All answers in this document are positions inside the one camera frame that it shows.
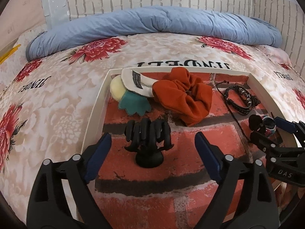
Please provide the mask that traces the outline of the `clear plastic sheet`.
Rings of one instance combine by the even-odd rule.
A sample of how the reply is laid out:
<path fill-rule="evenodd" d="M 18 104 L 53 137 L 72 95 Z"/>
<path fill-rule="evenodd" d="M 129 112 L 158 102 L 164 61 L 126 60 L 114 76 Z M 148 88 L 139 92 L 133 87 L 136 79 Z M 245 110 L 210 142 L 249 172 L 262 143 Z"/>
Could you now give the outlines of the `clear plastic sheet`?
<path fill-rule="evenodd" d="M 67 0 L 41 0 L 41 2 L 48 30 L 69 21 Z"/>

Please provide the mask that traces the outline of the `cream jewelry tray red lining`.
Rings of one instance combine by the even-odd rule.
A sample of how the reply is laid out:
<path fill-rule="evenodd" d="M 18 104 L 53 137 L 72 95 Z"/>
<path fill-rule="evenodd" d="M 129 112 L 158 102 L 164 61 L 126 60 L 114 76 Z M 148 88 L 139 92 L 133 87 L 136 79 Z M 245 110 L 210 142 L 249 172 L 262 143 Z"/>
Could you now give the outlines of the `cream jewelry tray red lining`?
<path fill-rule="evenodd" d="M 96 143 L 105 132 L 112 136 L 112 147 L 97 178 L 89 184 L 98 207 L 113 228 L 192 228 L 198 222 L 217 189 L 194 146 L 195 134 L 206 138 L 226 154 L 242 161 L 263 159 L 263 153 L 246 138 L 248 117 L 228 110 L 220 93 L 240 84 L 258 96 L 261 104 L 255 114 L 273 114 L 289 121 L 304 120 L 304 81 L 296 74 L 284 77 L 281 71 L 261 76 L 250 72 L 190 67 L 189 72 L 213 90 L 209 115 L 199 124 L 186 127 L 161 105 L 152 102 L 146 114 L 150 120 L 163 119 L 171 127 L 173 148 L 163 152 L 164 162 L 144 169 L 134 153 L 125 150 L 124 129 L 129 120 L 140 121 L 118 109 L 110 96 L 112 79 L 120 69 L 107 72 L 92 109 L 83 146 Z"/>

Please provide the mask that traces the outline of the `pink headboard cushion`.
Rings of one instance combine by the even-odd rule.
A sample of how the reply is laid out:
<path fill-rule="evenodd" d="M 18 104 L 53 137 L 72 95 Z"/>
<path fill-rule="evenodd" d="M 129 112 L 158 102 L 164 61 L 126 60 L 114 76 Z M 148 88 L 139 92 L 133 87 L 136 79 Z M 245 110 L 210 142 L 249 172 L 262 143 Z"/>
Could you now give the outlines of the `pink headboard cushion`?
<path fill-rule="evenodd" d="M 13 47 L 21 34 L 44 24 L 41 0 L 9 0 L 1 13 L 1 55 Z"/>

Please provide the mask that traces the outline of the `orange fabric scrunchie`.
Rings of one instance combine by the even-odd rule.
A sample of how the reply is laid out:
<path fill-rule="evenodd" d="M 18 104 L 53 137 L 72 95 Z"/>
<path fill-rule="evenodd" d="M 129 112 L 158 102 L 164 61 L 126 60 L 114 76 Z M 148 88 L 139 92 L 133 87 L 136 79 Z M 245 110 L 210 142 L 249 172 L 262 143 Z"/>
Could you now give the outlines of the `orange fabric scrunchie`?
<path fill-rule="evenodd" d="M 175 67 L 152 85 L 154 100 L 182 120 L 186 126 L 209 115 L 213 89 L 184 67 Z"/>

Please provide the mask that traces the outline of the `black claw hair clip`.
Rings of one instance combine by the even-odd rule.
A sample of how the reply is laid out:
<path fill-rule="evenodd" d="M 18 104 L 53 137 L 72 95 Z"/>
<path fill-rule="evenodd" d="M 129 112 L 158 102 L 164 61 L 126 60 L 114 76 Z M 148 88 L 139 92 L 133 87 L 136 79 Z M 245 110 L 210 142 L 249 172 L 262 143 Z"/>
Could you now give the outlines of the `black claw hair clip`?
<path fill-rule="evenodd" d="M 140 122 L 130 120 L 125 127 L 125 147 L 128 152 L 135 152 L 135 161 L 141 168 L 151 169 L 160 166 L 164 161 L 163 151 L 173 148 L 171 128 L 167 121 L 151 121 L 143 118 Z"/>

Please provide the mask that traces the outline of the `floral fleece blanket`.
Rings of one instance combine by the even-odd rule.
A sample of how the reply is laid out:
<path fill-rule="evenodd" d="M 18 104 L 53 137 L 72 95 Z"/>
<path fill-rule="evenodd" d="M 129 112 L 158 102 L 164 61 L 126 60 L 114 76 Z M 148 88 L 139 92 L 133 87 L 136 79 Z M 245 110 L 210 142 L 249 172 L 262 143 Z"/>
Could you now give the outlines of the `floral fleece blanket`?
<path fill-rule="evenodd" d="M 282 50 L 201 36 L 153 33 L 117 36 L 26 63 L 1 66 L 1 194 L 25 222 L 42 161 L 80 153 L 100 87 L 112 69 L 133 67 L 161 79 L 175 67 L 298 75 Z"/>

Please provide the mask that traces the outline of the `rolled blue quilt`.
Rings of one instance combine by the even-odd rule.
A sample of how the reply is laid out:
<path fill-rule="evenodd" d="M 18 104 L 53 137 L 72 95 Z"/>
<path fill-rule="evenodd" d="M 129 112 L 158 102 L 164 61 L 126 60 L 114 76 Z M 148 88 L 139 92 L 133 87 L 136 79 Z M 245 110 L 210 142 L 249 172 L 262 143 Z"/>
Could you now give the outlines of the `rolled blue quilt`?
<path fill-rule="evenodd" d="M 187 7 L 148 6 L 60 24 L 33 39 L 26 47 L 25 56 L 32 61 L 96 40 L 149 33 L 201 35 L 275 48 L 282 44 L 281 32 L 259 18 Z"/>

